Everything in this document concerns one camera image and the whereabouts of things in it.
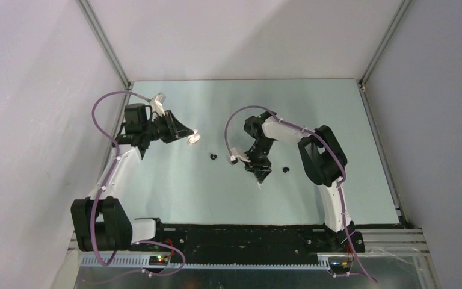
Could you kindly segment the white earbud charging case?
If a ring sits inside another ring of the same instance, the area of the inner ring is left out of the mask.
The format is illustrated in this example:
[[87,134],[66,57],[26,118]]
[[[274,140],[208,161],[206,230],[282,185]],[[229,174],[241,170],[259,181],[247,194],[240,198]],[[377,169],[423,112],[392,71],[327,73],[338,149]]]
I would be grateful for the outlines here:
[[197,129],[193,130],[193,133],[187,137],[188,145],[194,145],[201,139],[201,135]]

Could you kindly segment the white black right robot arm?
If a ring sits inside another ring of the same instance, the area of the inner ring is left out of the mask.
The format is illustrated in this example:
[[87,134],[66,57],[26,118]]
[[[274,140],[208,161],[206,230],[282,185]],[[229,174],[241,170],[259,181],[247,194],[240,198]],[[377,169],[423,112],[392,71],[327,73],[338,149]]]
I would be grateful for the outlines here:
[[332,251],[344,250],[354,232],[342,191],[348,160],[333,131],[326,125],[309,130],[269,112],[246,119],[244,131],[254,143],[248,151],[239,154],[239,159],[258,184],[272,171],[268,154],[275,141],[298,148],[305,174],[321,194],[327,230],[325,242]]

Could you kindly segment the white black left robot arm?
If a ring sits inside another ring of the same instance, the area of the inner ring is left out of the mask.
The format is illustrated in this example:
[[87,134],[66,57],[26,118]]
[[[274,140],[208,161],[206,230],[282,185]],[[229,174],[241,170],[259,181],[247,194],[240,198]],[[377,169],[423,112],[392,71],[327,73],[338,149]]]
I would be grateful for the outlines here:
[[142,161],[151,142],[166,144],[187,139],[200,140],[196,129],[180,123],[161,103],[130,104],[124,110],[124,133],[116,144],[96,189],[85,199],[76,199],[70,208],[78,247],[83,252],[128,250],[139,241],[150,250],[165,246],[166,234],[156,228],[155,219],[133,217],[122,201],[129,177]]

